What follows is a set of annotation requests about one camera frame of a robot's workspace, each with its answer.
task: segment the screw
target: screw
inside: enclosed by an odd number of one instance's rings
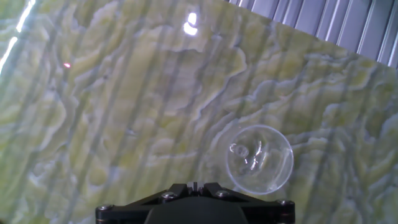
[[[104,205],[98,206],[98,210],[105,211],[105,210],[111,209],[112,207],[113,207],[113,205],[111,205],[111,204],[104,204]]]
[[[164,192],[162,193],[162,198],[164,199],[173,199],[176,197],[176,194],[173,192]]]
[[[293,205],[294,204],[294,202],[292,202],[291,200],[287,200],[287,199],[279,199],[279,200],[276,200],[276,202],[281,205]]]
[[[228,196],[229,193],[226,190],[219,190],[216,192],[216,195],[217,195],[217,197],[222,198],[222,197]]]

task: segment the marble surface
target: marble surface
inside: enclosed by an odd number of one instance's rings
[[[175,182],[234,188],[237,124],[279,130],[297,223],[398,222],[397,71],[214,0],[0,1],[0,219],[92,223]]]

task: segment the transparent plastic sphere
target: transparent plastic sphere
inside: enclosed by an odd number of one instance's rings
[[[293,169],[293,150],[285,136],[266,125],[239,127],[226,149],[226,171],[231,180],[252,194],[281,188]]]

